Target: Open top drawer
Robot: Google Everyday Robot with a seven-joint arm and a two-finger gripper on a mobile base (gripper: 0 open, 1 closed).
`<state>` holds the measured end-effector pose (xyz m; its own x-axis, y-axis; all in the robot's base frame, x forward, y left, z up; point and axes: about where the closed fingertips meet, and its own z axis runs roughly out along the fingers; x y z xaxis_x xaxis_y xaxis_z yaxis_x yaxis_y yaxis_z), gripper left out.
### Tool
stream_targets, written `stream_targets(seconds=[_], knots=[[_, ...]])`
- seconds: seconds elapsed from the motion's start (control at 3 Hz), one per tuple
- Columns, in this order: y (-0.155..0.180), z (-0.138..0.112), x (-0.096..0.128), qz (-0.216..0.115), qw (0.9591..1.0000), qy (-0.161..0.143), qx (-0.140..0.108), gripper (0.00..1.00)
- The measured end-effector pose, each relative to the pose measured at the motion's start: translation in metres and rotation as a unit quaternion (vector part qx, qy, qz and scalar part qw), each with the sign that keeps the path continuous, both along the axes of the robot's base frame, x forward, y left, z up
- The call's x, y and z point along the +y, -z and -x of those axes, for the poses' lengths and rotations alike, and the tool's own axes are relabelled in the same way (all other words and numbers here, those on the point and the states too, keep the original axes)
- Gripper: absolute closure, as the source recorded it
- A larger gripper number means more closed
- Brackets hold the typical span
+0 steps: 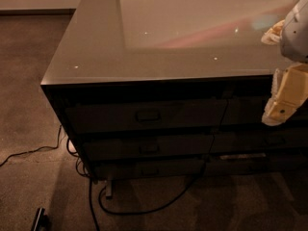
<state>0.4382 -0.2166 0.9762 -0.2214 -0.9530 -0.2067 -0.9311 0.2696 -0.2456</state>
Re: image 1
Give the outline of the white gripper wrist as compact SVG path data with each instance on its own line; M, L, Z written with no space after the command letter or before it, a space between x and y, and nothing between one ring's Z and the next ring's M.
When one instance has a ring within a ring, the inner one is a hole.
M261 42L275 45L280 42L281 54L294 61L285 70L273 74L271 98L262 122L277 126L286 122L308 99L308 0L299 0L285 17L271 26Z

